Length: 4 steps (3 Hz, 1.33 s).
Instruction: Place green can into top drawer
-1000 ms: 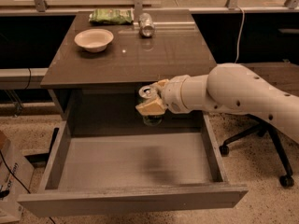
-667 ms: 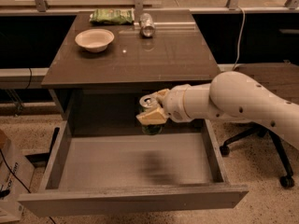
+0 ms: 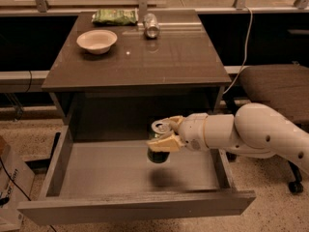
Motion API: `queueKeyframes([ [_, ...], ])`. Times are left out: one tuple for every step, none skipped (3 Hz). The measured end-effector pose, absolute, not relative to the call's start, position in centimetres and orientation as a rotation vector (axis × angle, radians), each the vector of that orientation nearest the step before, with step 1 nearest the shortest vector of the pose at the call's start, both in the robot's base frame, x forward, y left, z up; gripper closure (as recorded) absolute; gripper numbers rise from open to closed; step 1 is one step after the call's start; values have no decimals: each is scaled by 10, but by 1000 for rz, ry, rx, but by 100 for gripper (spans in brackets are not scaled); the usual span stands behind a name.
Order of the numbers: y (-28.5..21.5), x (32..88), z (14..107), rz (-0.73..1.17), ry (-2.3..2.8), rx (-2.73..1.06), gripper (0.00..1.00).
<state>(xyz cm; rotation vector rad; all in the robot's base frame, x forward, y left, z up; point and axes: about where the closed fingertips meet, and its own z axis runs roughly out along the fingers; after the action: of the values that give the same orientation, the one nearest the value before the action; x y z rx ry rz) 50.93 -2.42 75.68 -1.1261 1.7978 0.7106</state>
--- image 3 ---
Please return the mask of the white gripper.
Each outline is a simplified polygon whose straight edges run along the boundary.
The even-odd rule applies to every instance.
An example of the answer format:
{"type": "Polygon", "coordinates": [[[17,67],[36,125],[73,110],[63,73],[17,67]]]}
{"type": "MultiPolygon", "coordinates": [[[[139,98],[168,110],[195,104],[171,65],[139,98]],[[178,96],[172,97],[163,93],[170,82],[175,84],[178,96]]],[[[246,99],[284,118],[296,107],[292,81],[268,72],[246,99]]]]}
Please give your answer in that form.
{"type": "Polygon", "coordinates": [[[153,152],[178,152],[185,146],[190,151],[207,151],[205,142],[205,124],[207,113],[194,113],[185,118],[172,116],[157,120],[154,127],[158,130],[171,130],[159,137],[149,139],[147,145],[153,152]],[[178,129],[178,135],[172,130],[178,129]]]}

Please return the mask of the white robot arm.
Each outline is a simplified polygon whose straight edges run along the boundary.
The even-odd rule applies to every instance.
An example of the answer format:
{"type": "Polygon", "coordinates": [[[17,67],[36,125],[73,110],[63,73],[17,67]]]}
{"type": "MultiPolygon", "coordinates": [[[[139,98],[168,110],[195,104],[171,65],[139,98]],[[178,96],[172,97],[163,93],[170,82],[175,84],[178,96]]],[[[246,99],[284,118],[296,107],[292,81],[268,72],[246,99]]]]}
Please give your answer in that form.
{"type": "Polygon", "coordinates": [[[276,110],[248,103],[236,114],[193,113],[152,123],[158,135],[147,142],[151,151],[177,152],[222,149],[257,159],[278,155],[309,173],[309,133],[276,110]]]}

